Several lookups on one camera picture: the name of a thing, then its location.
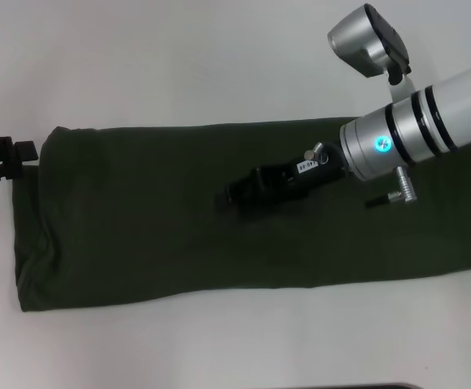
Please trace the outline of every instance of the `robotic arm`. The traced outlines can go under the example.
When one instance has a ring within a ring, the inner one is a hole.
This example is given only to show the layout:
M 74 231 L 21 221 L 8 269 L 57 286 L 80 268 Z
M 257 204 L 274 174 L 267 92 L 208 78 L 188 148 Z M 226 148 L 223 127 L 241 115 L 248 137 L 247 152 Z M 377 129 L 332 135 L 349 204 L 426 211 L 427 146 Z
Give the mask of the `robotic arm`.
M 471 70 L 415 92 L 403 41 L 369 4 L 339 22 L 328 39 L 366 77 L 388 73 L 393 102 L 342 126 L 339 144 L 317 143 L 304 158 L 253 169 L 225 187 L 224 206 L 262 207 L 300 199 L 348 175 L 367 182 L 391 173 L 399 188 L 366 206 L 412 203 L 417 196 L 407 168 L 471 143 Z

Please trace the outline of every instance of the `silver end effector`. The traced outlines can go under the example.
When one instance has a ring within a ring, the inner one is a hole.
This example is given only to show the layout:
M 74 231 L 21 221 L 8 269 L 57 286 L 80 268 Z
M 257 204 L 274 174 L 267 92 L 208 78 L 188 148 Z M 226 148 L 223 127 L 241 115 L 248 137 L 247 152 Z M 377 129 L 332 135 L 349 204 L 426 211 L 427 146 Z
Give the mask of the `silver end effector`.
M 366 77 L 389 73 L 392 85 L 392 68 L 396 67 L 402 80 L 406 79 L 405 46 L 372 6 L 362 6 L 347 16 L 328 38 L 335 53 Z M 398 178 L 399 190 L 370 201 L 369 206 L 415 201 L 407 168 L 471 143 L 471 70 L 418 92 L 407 83 L 397 94 L 403 95 L 404 99 L 396 99 L 392 93 L 393 103 L 340 130 L 351 173 L 362 181 L 394 172 Z

